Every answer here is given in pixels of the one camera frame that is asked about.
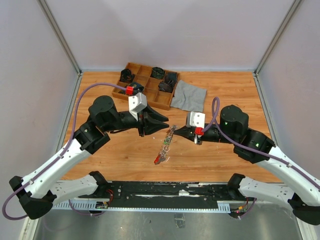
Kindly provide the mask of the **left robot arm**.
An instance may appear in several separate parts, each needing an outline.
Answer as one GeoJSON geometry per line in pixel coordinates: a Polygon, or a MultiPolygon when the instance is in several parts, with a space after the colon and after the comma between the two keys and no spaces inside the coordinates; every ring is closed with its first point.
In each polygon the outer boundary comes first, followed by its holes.
{"type": "Polygon", "coordinates": [[[117,111],[110,96],[97,97],[88,109],[88,119],[67,144],[32,173],[9,181],[27,217],[35,220],[61,202],[77,197],[101,198],[107,193],[108,182],[99,171],[76,180],[61,178],[109,142],[109,133],[137,129],[144,137],[169,127],[169,119],[150,107],[142,93],[129,97],[128,103],[128,111],[117,111]]]}

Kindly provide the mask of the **green key tag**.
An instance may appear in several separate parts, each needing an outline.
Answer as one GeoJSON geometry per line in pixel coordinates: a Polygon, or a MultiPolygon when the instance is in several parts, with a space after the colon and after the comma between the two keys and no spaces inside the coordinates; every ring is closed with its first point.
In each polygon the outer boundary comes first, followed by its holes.
{"type": "Polygon", "coordinates": [[[165,139],[165,140],[163,141],[163,144],[164,144],[164,145],[169,145],[170,142],[167,142],[167,140],[165,139]]]}

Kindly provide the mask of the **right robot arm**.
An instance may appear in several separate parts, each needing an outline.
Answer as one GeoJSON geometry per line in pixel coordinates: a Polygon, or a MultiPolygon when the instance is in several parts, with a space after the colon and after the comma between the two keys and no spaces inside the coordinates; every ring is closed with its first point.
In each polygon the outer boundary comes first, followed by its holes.
{"type": "Polygon", "coordinates": [[[249,128],[249,116],[239,107],[223,107],[218,124],[205,123],[203,113],[190,112],[186,125],[174,134],[196,145],[233,144],[233,152],[239,158],[268,170],[283,182],[283,185],[265,183],[235,173],[226,188],[230,199],[243,196],[263,200],[292,210],[294,216],[305,223],[320,224],[320,181],[286,156],[264,133],[249,128]]]}

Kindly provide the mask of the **red key tag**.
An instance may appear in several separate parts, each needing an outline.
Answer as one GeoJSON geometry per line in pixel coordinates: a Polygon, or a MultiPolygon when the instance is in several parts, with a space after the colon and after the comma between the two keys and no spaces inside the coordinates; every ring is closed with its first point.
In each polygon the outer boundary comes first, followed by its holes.
{"type": "Polygon", "coordinates": [[[161,156],[161,155],[158,155],[158,156],[156,157],[156,159],[154,160],[154,164],[155,164],[155,165],[158,165],[158,164],[160,164],[160,163],[162,162],[162,160],[163,160],[162,156],[161,156]]]}

